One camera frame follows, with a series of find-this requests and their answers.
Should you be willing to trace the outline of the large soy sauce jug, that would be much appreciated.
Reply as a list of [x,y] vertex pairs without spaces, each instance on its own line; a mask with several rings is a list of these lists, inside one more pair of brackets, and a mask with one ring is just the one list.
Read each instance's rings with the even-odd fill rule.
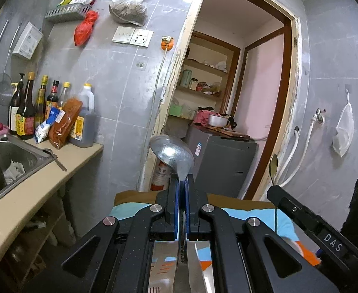
[[92,92],[92,85],[84,83],[83,89],[77,95],[82,102],[76,122],[70,131],[69,140],[71,144],[78,147],[91,147],[95,136],[95,98]]

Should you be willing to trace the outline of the white mesh bag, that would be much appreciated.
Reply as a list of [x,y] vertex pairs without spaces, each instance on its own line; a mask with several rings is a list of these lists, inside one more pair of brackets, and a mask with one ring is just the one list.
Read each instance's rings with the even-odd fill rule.
[[350,103],[350,93],[345,91],[347,104],[341,111],[339,121],[335,127],[336,134],[333,137],[332,147],[339,157],[343,157],[353,141],[355,133],[355,121],[353,118],[353,107]]

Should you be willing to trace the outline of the wall water tap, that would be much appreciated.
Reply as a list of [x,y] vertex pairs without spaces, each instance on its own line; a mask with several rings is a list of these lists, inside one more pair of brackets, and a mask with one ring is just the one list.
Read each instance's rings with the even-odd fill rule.
[[317,108],[315,114],[312,116],[314,122],[323,124],[325,122],[324,114],[326,113],[325,109]]

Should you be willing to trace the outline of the large steel spoon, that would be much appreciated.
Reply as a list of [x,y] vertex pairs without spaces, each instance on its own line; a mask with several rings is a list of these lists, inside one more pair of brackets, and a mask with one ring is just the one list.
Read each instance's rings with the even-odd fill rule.
[[186,178],[194,166],[188,146],[175,137],[161,134],[150,139],[155,156],[171,167],[178,176],[178,259],[173,292],[191,292],[186,235]]

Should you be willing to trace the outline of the grey washing machine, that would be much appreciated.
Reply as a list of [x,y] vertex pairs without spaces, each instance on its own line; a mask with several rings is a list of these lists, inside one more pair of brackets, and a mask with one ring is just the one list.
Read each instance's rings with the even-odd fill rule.
[[210,194],[237,197],[253,162],[257,143],[195,125],[188,128],[185,142],[194,154],[194,187]]

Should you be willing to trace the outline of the grey wall rack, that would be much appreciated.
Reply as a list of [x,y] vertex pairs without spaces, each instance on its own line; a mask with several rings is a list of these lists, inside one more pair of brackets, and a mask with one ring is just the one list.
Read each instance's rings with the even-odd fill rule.
[[47,11],[44,18],[52,23],[81,21],[85,19],[86,13],[91,9],[91,5],[83,3],[61,5]]

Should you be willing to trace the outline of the white bowl on washer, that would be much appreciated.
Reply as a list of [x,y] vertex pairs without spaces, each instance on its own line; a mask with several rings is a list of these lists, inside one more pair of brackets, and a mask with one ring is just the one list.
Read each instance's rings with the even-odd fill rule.
[[227,126],[228,123],[229,123],[229,120],[224,116],[209,115],[209,118],[208,118],[209,126],[212,126],[214,128],[223,128],[223,127]]

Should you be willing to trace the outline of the dark sauce bottle red label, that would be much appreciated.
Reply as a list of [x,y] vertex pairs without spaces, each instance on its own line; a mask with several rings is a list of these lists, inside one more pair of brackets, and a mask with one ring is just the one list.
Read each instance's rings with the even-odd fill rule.
[[17,136],[21,140],[33,138],[35,131],[35,108],[32,100],[35,72],[28,72],[25,97],[16,114]]

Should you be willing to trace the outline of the orange wall hook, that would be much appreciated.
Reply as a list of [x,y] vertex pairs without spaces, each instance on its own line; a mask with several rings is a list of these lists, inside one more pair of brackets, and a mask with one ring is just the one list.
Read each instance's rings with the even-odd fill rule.
[[169,51],[174,46],[174,39],[171,36],[163,36],[160,46],[162,50]]

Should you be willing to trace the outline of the white wall box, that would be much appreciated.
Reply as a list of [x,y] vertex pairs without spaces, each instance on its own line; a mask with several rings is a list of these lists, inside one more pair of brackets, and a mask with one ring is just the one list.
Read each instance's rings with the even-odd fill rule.
[[12,54],[30,60],[42,38],[43,33],[34,24],[28,22]]

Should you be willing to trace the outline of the white wall switch socket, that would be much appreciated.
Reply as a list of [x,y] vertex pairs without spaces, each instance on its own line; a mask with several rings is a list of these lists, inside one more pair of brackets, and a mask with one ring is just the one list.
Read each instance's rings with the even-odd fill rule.
[[147,48],[153,37],[153,33],[153,31],[145,29],[117,27],[117,30],[111,41],[114,43],[129,44]]

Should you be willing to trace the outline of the steel sink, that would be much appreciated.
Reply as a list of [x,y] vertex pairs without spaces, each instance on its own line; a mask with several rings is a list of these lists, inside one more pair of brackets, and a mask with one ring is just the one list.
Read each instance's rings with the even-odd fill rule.
[[20,163],[24,169],[24,173],[18,176],[18,178],[13,179],[10,183],[5,182],[5,185],[0,190],[0,199],[32,174],[35,174],[44,166],[49,165],[53,160],[51,154],[26,141],[15,138],[9,134],[0,136],[1,173],[4,174],[11,165],[17,165],[18,163]]

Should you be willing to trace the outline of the red spice packet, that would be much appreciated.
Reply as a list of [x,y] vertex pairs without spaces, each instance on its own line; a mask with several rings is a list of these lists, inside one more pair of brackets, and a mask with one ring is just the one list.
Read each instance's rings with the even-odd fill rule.
[[71,97],[67,100],[49,131],[49,142],[53,147],[56,149],[63,147],[81,109],[82,102],[78,98]]

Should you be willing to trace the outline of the red plastic bag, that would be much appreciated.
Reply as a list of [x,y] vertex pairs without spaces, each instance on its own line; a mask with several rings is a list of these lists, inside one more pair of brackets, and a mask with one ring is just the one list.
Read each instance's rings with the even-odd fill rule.
[[94,24],[99,17],[97,11],[88,11],[85,19],[76,27],[74,31],[74,44],[75,46],[84,45],[90,38],[93,32]]

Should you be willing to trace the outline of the striped colourful table cloth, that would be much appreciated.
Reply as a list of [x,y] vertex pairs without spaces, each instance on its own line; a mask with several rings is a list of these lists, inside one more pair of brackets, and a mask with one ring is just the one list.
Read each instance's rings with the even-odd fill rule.
[[226,253],[243,266],[236,235],[241,235],[251,218],[256,226],[274,237],[277,243],[295,255],[301,255],[311,265],[319,259],[300,242],[293,221],[269,202],[240,200],[215,194],[205,194],[188,187],[173,187],[159,192],[125,191],[116,195],[111,216],[119,221],[134,217],[142,210],[153,211],[157,204],[175,211],[174,231],[178,251],[173,252],[172,241],[158,238],[153,256],[147,262],[149,292],[217,292],[219,271],[214,271],[213,258],[220,256],[210,244],[215,236],[211,222],[221,222],[227,232]]

